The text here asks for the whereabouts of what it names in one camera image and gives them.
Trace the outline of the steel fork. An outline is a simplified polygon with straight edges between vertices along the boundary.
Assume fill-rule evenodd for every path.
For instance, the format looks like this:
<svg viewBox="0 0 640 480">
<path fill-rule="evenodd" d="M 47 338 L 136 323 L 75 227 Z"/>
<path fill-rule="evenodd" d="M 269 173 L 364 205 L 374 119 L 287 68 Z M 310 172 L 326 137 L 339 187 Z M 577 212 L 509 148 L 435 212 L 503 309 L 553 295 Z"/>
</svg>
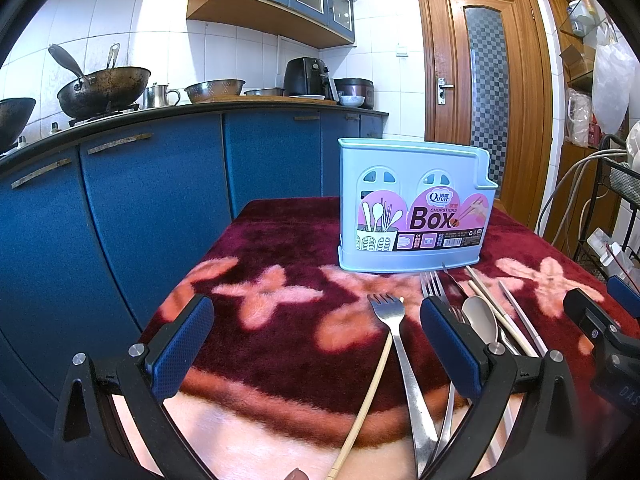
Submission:
<svg viewBox="0 0 640 480">
<path fill-rule="evenodd" d="M 422 294 L 425 299 L 433 300 L 437 298 L 439 302 L 450 308 L 450 303 L 446 297 L 442 282 L 440 281 L 436 271 L 428 271 L 420 274 L 420 283 Z M 448 446 L 452 436 L 452 421 L 454 420 L 454 404 L 456 404 L 456 388 L 454 382 L 449 381 L 449 389 L 447 396 L 447 404 L 444 418 L 442 419 L 442 428 L 437 440 L 434 458 L 437 458 Z"/>
<path fill-rule="evenodd" d="M 368 300 L 376 317 L 390 331 L 397 353 L 407 399 L 413 454 L 416 461 L 416 476 L 420 478 L 433 458 L 437 434 L 434 420 L 428 410 L 402 341 L 400 328 L 406 315 L 405 306 L 399 298 L 390 294 L 369 295 Z"/>
</svg>

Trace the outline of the blue base cabinets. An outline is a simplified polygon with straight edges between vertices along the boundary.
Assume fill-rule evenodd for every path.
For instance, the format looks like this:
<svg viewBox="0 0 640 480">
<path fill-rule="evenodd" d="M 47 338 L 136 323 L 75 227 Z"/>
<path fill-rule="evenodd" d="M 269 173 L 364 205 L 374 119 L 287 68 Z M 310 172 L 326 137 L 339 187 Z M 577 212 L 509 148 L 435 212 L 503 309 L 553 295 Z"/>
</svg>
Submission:
<svg viewBox="0 0 640 480">
<path fill-rule="evenodd" d="M 386 114 L 206 105 L 107 117 L 1 159 L 1 419 L 48 471 L 72 356 L 131 344 L 250 200 L 334 196 Z"/>
</svg>

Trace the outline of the white plastic bag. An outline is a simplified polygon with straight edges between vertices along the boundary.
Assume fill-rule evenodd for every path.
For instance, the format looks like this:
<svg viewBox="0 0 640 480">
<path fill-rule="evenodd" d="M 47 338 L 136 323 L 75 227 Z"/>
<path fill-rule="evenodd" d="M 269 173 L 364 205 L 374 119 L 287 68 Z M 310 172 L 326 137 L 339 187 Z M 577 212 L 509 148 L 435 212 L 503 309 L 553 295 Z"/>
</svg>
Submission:
<svg viewBox="0 0 640 480">
<path fill-rule="evenodd" d="M 599 44 L 593 65 L 592 112 L 603 133 L 616 133 L 623 122 L 638 58 L 624 38 Z"/>
</svg>

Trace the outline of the light blue utensil holder box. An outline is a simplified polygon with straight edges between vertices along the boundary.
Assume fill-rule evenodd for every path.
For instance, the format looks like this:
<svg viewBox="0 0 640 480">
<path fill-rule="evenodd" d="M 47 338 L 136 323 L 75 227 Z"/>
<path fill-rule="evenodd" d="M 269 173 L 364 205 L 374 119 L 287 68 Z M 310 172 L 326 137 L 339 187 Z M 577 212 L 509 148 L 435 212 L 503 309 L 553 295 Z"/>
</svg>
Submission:
<svg viewBox="0 0 640 480">
<path fill-rule="evenodd" d="M 488 151 L 386 139 L 338 144 L 343 270 L 418 273 L 480 261 L 498 188 Z"/>
</svg>

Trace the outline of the red floral plush cloth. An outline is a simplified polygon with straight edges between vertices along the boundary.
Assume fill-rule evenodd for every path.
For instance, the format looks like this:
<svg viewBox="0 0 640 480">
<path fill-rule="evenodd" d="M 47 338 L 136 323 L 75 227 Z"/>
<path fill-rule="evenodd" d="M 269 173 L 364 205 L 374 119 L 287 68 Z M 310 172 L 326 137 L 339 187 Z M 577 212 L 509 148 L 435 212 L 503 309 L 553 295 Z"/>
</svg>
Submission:
<svg viewBox="0 0 640 480">
<path fill-rule="evenodd" d="M 384 347 L 385 326 L 369 295 L 404 298 L 402 339 L 434 422 L 442 420 L 448 377 L 422 332 L 418 276 L 342 270 L 340 231 L 338 198 L 255 200 L 145 326 L 141 342 L 173 321 L 194 295 L 213 301 L 212 331 L 180 391 L 164 405 L 218 479 L 284 479 L 294 468 L 326 478 Z M 498 282 L 506 285 L 548 347 L 566 357 L 589 466 L 616 444 L 639 443 L 639 430 L 624 434 L 630 419 L 591 390 L 593 344 L 563 312 L 565 294 L 579 287 L 625 334 L 639 338 L 638 324 L 604 284 L 497 209 L 475 273 L 518 322 Z M 395 352 L 337 478 L 416 478 Z"/>
</svg>

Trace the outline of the wooden door with glass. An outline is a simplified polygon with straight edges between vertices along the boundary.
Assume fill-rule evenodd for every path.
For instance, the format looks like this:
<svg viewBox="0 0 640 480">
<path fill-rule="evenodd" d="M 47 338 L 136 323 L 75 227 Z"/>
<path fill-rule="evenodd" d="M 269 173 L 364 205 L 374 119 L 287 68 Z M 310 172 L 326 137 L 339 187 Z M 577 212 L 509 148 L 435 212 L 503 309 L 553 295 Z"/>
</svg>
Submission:
<svg viewBox="0 0 640 480">
<path fill-rule="evenodd" d="M 552 145 L 552 83 L 536 0 L 419 0 L 427 140 L 489 154 L 512 218 L 535 226 Z"/>
</svg>

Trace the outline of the small white bowl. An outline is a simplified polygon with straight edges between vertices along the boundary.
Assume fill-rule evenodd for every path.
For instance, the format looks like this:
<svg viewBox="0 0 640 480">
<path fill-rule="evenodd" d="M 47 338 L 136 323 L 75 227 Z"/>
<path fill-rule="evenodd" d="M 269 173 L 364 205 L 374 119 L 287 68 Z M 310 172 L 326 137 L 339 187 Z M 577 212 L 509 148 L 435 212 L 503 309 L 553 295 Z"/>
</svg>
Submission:
<svg viewBox="0 0 640 480">
<path fill-rule="evenodd" d="M 364 96 L 350 96 L 349 94 L 340 95 L 340 104 L 347 107 L 363 106 L 366 98 Z"/>
</svg>

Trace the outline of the steel pitcher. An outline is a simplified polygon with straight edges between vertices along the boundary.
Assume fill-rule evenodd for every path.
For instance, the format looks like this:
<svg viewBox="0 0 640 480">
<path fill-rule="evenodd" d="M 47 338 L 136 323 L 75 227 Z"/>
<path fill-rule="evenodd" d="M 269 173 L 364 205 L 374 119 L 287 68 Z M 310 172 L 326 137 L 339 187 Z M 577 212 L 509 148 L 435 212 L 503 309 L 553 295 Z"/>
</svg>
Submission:
<svg viewBox="0 0 640 480">
<path fill-rule="evenodd" d="M 151 84 L 143 92 L 143 107 L 159 108 L 176 106 L 181 99 L 181 93 L 176 89 L 169 89 L 168 84 Z"/>
</svg>

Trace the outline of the steel mixing bowl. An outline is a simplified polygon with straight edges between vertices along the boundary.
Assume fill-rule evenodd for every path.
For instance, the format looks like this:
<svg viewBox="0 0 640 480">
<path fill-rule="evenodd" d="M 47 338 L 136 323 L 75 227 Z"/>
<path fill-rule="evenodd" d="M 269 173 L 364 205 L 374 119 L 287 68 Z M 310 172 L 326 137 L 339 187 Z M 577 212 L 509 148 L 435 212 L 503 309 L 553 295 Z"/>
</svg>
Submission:
<svg viewBox="0 0 640 480">
<path fill-rule="evenodd" d="M 184 91 L 192 104 L 205 103 L 221 96 L 239 96 L 244 84 L 243 79 L 214 79 L 190 84 Z"/>
</svg>

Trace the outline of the black air fryer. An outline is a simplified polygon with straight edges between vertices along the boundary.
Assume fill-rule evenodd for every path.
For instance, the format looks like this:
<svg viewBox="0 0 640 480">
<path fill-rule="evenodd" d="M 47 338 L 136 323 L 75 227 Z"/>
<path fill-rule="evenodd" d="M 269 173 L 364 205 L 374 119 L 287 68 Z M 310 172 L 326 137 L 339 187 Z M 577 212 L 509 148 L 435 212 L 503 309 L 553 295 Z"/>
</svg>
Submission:
<svg viewBox="0 0 640 480">
<path fill-rule="evenodd" d="M 283 88 L 286 96 L 334 99 L 328 66 L 320 58 L 291 58 L 285 67 Z"/>
</svg>

